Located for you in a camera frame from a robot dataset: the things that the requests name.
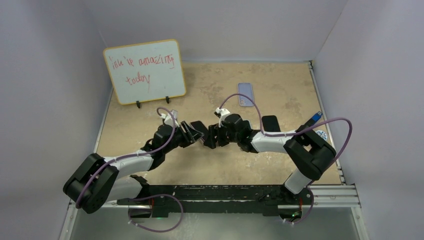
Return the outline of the lilac phone case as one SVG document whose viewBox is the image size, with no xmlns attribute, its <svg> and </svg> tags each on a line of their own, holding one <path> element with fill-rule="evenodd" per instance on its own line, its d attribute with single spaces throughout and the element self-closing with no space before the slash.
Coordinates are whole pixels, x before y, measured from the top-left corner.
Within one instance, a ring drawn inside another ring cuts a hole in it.
<svg viewBox="0 0 424 240">
<path fill-rule="evenodd" d="M 240 82 L 237 84 L 238 102 L 241 107 L 253 107 L 253 86 L 249 82 Z"/>
</svg>

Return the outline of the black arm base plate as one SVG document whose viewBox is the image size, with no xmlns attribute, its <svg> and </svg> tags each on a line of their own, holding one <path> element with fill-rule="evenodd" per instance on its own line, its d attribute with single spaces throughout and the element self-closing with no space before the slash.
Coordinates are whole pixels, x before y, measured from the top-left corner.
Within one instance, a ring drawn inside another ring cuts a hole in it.
<svg viewBox="0 0 424 240">
<path fill-rule="evenodd" d="M 313 202 L 310 189 L 293 194 L 278 184 L 259 185 L 147 185 L 135 199 L 118 205 L 147 206 L 153 218 L 169 214 L 261 214 L 296 220 Z"/>
</svg>

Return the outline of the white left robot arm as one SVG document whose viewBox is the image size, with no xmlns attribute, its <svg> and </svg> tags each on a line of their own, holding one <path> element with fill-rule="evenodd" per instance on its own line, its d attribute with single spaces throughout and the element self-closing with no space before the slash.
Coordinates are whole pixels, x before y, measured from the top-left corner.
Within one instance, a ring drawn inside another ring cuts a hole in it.
<svg viewBox="0 0 424 240">
<path fill-rule="evenodd" d="M 63 192 L 87 214 L 96 212 L 109 201 L 121 199 L 118 183 L 137 172 L 156 169 L 165 161 L 165 155 L 181 147 L 186 148 L 206 138 L 207 128 L 200 121 L 182 121 L 176 127 L 160 125 L 153 137 L 138 151 L 116 157 L 88 155 L 65 182 Z"/>
</svg>

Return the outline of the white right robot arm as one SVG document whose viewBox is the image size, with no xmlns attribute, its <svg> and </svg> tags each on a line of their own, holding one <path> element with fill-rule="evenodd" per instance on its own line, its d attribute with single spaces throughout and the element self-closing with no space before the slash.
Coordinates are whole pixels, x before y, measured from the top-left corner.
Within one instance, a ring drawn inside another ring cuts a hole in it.
<svg viewBox="0 0 424 240">
<path fill-rule="evenodd" d="M 248 120 L 239 114 L 227 116 L 222 123 L 205 126 L 202 122 L 192 122 L 192 127 L 202 132 L 201 141 L 204 146 L 215 149 L 230 143 L 236 143 L 247 153 L 283 153 L 288 154 L 296 169 L 283 183 L 280 196 L 288 204 L 300 198 L 301 191 L 311 182 L 321 178 L 327 167 L 336 156 L 335 149 L 315 131 L 301 131 L 312 127 L 322 117 L 319 111 L 305 124 L 291 132 L 280 131 L 277 117 L 263 116 L 265 133 L 253 129 Z"/>
</svg>

